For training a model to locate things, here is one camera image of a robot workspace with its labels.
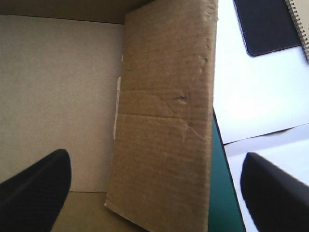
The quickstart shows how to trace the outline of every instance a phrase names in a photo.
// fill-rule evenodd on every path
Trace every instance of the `cardboard flap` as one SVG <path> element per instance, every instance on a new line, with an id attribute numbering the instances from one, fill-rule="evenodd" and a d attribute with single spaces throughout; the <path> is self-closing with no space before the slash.
<path id="1" fill-rule="evenodd" d="M 207 229 L 216 0 L 126 16 L 106 206 L 152 232 Z"/>

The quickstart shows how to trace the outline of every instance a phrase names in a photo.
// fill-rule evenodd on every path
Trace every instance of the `spiral notebook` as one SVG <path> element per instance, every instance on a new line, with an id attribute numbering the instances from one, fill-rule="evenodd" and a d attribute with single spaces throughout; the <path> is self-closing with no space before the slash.
<path id="1" fill-rule="evenodd" d="M 285 0 L 309 62 L 309 0 Z"/>

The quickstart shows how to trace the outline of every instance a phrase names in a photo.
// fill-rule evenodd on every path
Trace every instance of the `cardboard box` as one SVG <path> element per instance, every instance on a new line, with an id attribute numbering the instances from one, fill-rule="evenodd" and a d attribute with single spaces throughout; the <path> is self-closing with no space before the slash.
<path id="1" fill-rule="evenodd" d="M 105 198 L 149 231 L 207 229 L 217 1 L 156 0 L 115 24 L 148 2 L 0 3 L 0 181 L 67 149 L 53 231 L 143 231 Z"/>

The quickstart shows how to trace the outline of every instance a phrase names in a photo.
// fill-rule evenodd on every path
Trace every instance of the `white table surface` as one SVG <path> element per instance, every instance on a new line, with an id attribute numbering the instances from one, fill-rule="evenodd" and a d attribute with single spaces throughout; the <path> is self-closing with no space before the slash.
<path id="1" fill-rule="evenodd" d="M 224 144 L 309 123 L 302 48 L 250 57 L 233 0 L 219 0 L 214 109 Z"/>

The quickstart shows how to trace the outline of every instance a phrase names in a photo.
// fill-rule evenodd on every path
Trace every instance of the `cardboard piece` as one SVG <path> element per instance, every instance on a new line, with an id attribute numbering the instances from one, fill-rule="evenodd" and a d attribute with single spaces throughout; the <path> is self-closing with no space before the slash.
<path id="1" fill-rule="evenodd" d="M 0 182 L 65 148 L 71 191 L 107 191 L 123 26 L 0 16 Z"/>
<path id="2" fill-rule="evenodd" d="M 151 232 L 207 229 L 216 21 L 216 0 L 126 16 L 106 206 Z"/>

